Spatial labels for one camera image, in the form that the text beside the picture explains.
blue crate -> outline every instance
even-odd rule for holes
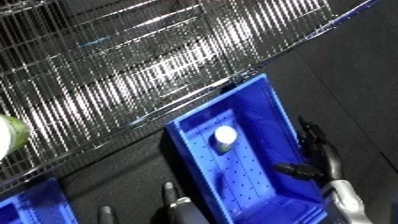
[[[57,181],[49,179],[0,202],[1,224],[77,224]]]
[[[213,146],[216,128],[238,132],[232,150]],[[273,170],[303,162],[292,128],[267,77],[259,75],[167,124],[217,223],[318,223],[319,188]]]

white cup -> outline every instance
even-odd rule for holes
[[[214,132],[214,137],[217,142],[217,149],[224,153],[231,150],[233,143],[238,138],[238,133],[233,127],[221,126]]]
[[[0,115],[0,160],[22,148],[29,138],[29,127],[21,120]]]

metal wire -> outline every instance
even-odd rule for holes
[[[333,18],[327,0],[2,0],[0,113],[33,131],[0,181],[109,143]]]

dark floor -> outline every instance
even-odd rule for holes
[[[344,159],[347,179],[377,224],[398,193],[398,1],[384,0],[265,69],[288,115],[319,123]],[[165,223],[160,186],[184,171],[159,131],[61,179],[81,223],[111,205],[121,223]],[[200,195],[178,175],[195,200]]]

wire shelf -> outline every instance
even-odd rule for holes
[[[33,131],[0,192],[146,133],[335,17],[327,0],[1,0],[0,113]]]

